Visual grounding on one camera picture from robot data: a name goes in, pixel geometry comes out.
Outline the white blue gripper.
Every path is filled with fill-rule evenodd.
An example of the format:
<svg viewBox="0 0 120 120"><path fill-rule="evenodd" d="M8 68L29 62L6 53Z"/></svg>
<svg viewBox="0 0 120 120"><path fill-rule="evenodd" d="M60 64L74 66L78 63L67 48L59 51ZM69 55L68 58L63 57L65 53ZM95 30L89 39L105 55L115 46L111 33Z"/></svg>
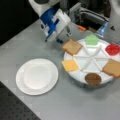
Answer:
<svg viewBox="0 0 120 120"><path fill-rule="evenodd" d="M45 41L53 41L58 35L68 26L71 22L69 16L61 9L55 10L50 8L45 11L41 16L41 30L44 32L46 38ZM70 37L71 31L67 30L66 35ZM58 43L63 44L60 39L56 40Z"/></svg>

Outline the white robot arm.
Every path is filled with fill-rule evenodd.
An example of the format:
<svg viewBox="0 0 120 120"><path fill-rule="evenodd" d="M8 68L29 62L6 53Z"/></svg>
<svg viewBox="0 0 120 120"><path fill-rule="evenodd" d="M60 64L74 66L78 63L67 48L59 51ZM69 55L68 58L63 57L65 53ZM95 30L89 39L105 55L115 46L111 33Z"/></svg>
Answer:
<svg viewBox="0 0 120 120"><path fill-rule="evenodd" d="M33 10L40 18L40 28L44 32L45 41L54 41L62 44L59 35L66 31L67 35L71 35L68 25L71 22L70 17L62 10L55 9L53 5L60 0L28 0Z"/></svg>

